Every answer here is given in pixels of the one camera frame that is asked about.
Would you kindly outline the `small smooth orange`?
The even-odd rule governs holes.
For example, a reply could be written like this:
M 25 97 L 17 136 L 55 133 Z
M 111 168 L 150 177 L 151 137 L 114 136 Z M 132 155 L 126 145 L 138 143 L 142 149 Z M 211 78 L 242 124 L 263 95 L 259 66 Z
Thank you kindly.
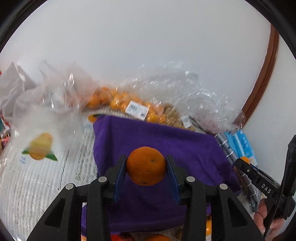
M 247 164 L 250 164 L 250 160 L 248 159 L 248 157 L 243 156 L 243 157 L 240 157 L 240 159 L 246 162 Z
M 212 220 L 208 219 L 206 220 L 206 236 L 210 235 L 212 233 Z

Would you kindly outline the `large orange mandarin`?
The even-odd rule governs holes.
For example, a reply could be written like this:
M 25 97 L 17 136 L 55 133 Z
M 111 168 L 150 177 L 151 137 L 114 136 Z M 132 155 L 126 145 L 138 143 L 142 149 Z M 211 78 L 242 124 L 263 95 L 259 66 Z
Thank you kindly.
M 151 147 L 133 150 L 126 161 L 126 171 L 133 183 L 139 186 L 152 186 L 166 175 L 165 157 Z
M 135 238 L 128 232 L 111 235 L 111 241 L 135 241 Z
M 144 241 L 171 241 L 171 239 L 162 234 L 154 234 L 149 237 L 146 237 Z

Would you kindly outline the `grey checked folded cloth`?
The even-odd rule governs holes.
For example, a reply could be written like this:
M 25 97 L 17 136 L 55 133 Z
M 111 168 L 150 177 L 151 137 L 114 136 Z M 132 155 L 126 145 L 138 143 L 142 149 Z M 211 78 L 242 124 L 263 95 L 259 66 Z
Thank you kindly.
M 234 167 L 235 161 L 238 158 L 234 145 L 229 143 L 229 139 L 224 133 L 218 133 L 215 135 L 219 146 L 223 150 L 226 158 L 233 167 L 241 188 L 241 194 L 239 194 L 238 199 L 241 201 L 245 209 L 249 214 L 254 214 L 259 208 L 259 202 L 261 200 L 262 194 L 247 177 L 247 175 Z

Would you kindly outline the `blue tissue pack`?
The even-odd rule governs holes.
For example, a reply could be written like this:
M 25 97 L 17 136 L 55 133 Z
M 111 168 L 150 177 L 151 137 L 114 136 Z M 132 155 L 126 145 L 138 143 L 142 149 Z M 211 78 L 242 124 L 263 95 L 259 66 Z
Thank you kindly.
M 243 130 L 238 130 L 236 133 L 234 133 L 232 135 L 232 139 L 236 148 L 237 156 L 239 158 L 247 157 L 252 165 L 257 166 L 255 153 Z

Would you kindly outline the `blue paper sheet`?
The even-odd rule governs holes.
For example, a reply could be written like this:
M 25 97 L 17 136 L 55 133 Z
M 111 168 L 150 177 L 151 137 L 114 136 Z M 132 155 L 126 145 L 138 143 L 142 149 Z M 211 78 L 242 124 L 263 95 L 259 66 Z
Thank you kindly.
M 228 141 L 228 145 L 229 147 L 234 151 L 234 152 L 237 152 L 237 148 L 236 148 L 236 145 L 234 144 L 234 140 L 233 140 L 233 137 L 231 135 L 230 132 L 223 132 L 223 134 L 225 135 L 225 137 L 227 138 L 227 141 Z

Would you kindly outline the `purple towel-lined tray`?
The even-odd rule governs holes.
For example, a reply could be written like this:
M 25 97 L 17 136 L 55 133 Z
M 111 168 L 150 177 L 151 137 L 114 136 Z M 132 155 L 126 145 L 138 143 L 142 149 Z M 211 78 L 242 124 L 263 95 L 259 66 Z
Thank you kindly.
M 128 157 L 120 199 L 107 208 L 112 233 L 166 230 L 184 222 L 186 207 L 176 204 L 165 176 L 168 155 L 204 184 L 225 183 L 240 192 L 231 164 L 211 135 L 115 116 L 99 117 L 93 129 L 99 176 L 121 155 Z

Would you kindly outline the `red paper shopping bag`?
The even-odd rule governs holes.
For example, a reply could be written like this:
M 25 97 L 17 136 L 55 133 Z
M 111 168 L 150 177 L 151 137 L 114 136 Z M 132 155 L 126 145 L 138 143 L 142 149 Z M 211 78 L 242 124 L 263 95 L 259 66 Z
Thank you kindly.
M 5 130 L 9 131 L 11 129 L 10 124 L 4 119 L 2 114 L 1 114 L 1 122 L 2 122 Z

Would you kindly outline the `crumpled clear plastic bag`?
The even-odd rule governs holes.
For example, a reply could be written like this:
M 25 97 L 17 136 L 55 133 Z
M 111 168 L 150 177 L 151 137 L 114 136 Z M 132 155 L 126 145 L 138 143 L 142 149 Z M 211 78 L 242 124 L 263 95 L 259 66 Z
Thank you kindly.
M 245 124 L 241 109 L 232 108 L 228 97 L 205 88 L 197 73 L 182 63 L 143 65 L 121 87 L 160 108 L 168 126 L 216 135 L 234 133 Z

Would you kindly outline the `clear bag of oranges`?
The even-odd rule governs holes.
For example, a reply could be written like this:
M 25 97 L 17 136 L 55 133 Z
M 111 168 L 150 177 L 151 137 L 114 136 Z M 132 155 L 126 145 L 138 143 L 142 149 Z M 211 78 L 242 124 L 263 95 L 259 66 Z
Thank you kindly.
M 104 107 L 115 112 L 120 111 L 136 120 L 195 131 L 188 117 L 181 115 L 172 104 L 158 101 L 154 97 L 140 98 L 131 91 L 100 87 L 88 98 L 86 108 L 98 110 Z

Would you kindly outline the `white plastic shopping bag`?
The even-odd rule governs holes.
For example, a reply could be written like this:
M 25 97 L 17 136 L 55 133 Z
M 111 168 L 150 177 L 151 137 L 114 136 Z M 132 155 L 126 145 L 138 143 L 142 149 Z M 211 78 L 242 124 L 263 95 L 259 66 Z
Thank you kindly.
M 1 116 L 7 120 L 12 117 L 16 98 L 26 90 L 33 89 L 36 83 L 21 66 L 12 62 L 1 74 Z

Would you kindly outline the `brown wooden door frame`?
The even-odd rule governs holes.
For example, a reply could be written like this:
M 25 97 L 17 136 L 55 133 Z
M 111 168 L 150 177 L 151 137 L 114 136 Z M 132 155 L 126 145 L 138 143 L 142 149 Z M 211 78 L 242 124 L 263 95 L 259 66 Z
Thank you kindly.
M 250 119 L 258 104 L 260 103 L 263 94 L 270 81 L 273 73 L 274 65 L 276 63 L 276 57 L 278 54 L 280 35 L 273 25 L 270 25 L 269 41 L 264 58 L 263 65 L 261 67 L 258 78 L 254 84 L 250 95 L 248 96 L 244 106 L 242 107 L 242 113 L 234 120 L 234 124 L 239 127 L 243 127 Z

